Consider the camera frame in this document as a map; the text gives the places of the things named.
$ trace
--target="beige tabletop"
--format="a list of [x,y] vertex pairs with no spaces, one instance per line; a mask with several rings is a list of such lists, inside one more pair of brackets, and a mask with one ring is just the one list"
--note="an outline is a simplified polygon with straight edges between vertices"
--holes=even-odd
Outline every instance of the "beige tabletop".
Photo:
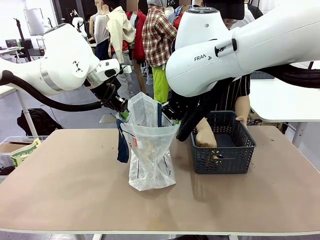
[[250,127],[248,174],[197,175],[172,143],[176,185],[139,192],[116,129],[58,130],[0,185],[0,228],[73,233],[303,235],[320,231],[320,174],[274,127]]

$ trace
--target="human hand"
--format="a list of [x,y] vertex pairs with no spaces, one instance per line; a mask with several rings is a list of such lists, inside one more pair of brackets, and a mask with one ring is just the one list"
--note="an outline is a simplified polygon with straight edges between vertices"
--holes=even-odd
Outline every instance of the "human hand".
[[247,119],[244,116],[238,116],[235,120],[242,122],[245,127],[247,127]]
[[195,137],[195,143],[199,148],[217,148],[217,141],[211,128],[199,130]]

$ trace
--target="table edge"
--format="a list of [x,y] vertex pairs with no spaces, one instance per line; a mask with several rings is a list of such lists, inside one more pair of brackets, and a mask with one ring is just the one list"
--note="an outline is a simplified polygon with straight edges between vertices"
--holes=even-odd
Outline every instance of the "table edge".
[[252,236],[252,237],[288,237],[320,235],[320,231],[310,232],[222,232],[222,231],[50,231],[50,230],[19,230],[0,228],[2,232],[22,234],[104,234],[104,235],[207,235],[207,236]]
[[255,109],[250,106],[252,111],[254,111],[254,113],[264,122],[268,122],[268,123],[319,123],[320,122],[320,119],[300,119],[300,120],[297,120],[297,119],[267,119],[267,118],[264,118],[264,117],[261,117],[257,111],[255,111]]

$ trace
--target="monitor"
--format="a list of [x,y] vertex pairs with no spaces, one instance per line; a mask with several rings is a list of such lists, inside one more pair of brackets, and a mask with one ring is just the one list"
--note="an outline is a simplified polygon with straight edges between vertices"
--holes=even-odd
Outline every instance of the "monitor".
[[21,44],[21,47],[23,47],[25,49],[33,49],[34,48],[30,38],[25,38],[24,39],[24,44],[25,45],[22,44],[22,40],[21,39],[19,39],[19,43]]
[[5,43],[8,48],[18,47],[18,42],[16,39],[5,40]]

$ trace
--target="red jacket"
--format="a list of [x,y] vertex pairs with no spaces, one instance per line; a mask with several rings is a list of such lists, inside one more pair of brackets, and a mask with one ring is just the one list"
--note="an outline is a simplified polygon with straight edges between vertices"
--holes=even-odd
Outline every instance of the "red jacket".
[[[133,13],[132,11],[128,11],[126,13],[128,20],[130,20],[132,13]],[[136,25],[133,59],[137,60],[138,62],[144,62],[146,61],[146,56],[145,56],[144,46],[142,43],[142,29],[144,27],[147,16],[144,15],[143,12],[139,10],[137,13],[137,18],[138,18],[138,22]]]

